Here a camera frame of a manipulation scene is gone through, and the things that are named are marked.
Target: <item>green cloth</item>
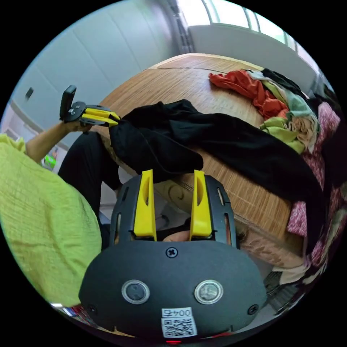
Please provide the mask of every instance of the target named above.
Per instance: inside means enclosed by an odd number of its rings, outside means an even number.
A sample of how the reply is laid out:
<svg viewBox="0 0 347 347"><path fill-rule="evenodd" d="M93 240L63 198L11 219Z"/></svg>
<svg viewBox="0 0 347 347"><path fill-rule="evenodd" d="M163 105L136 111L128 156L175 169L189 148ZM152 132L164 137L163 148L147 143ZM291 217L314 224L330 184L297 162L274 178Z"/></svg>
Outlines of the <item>green cloth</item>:
<svg viewBox="0 0 347 347"><path fill-rule="evenodd" d="M290 131L285 128L287 122L287 119L272 117L266 120L260 126L260 129L276 137L278 140L281 140L297 153L301 154L305 150L305 145L296 138L298 132Z"/></svg>
<svg viewBox="0 0 347 347"><path fill-rule="evenodd" d="M268 90L270 90L272 94L274 94L274 97L276 99L278 99L279 101L282 101L285 105L288 106L288 102L283 98L283 96L278 91L278 88L274 84L270 83L269 81L261 81L261 82Z"/></svg>
<svg viewBox="0 0 347 347"><path fill-rule="evenodd" d="M87 200L25 154L23 139L0 134L0 222L24 275L50 302L71 307L85 271L101 252Z"/></svg>

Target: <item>person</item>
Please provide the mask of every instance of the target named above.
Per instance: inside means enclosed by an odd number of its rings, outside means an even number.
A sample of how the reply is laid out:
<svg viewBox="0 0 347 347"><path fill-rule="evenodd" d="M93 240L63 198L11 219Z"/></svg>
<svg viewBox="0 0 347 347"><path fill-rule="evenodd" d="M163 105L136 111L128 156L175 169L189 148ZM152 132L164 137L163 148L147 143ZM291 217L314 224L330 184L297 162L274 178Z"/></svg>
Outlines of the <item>person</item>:
<svg viewBox="0 0 347 347"><path fill-rule="evenodd" d="M0 134L0 222L24 275L49 303L73 307L91 261L109 244L100 223L101 184L121 186L118 165L91 126L58 123L27 143ZM84 132L58 174L41 160L71 132ZM187 241L189 230L164 241Z"/></svg>

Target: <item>label sticker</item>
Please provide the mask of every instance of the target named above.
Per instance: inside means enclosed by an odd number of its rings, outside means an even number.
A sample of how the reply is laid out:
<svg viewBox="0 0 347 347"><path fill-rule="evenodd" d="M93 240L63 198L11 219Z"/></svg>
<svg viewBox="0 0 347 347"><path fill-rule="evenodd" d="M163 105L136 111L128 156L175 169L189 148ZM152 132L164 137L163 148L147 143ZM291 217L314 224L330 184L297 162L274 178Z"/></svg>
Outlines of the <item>label sticker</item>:
<svg viewBox="0 0 347 347"><path fill-rule="evenodd" d="M192 314L192 308L163 308L162 330L165 338L196 336L198 333Z"/></svg>

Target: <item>black pants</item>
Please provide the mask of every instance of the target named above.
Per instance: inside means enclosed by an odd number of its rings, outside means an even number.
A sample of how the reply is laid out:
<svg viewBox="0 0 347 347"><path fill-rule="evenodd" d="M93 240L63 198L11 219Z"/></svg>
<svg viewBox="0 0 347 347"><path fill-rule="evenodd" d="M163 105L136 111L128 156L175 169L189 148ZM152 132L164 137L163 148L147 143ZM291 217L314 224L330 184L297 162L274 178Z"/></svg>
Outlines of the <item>black pants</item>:
<svg viewBox="0 0 347 347"><path fill-rule="evenodd" d="M105 182L112 190L116 190L121 183L118 165L111 159L100 135L95 132L82 134L68 150L58 175L88 201L99 222L102 249L106 248L110 230L108 226L101 225L99 219L101 184Z"/></svg>

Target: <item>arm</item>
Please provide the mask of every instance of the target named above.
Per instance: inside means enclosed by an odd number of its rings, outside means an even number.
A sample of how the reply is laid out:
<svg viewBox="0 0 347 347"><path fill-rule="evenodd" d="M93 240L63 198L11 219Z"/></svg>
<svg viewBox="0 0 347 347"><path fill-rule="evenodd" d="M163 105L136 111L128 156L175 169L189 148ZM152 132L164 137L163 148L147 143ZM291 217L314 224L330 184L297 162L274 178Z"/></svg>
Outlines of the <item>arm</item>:
<svg viewBox="0 0 347 347"><path fill-rule="evenodd" d="M47 153L60 142L67 134L75 131L88 131L91 125L81 126L77 122L58 123L45 130L26 143L26 154L35 162L39 163Z"/></svg>

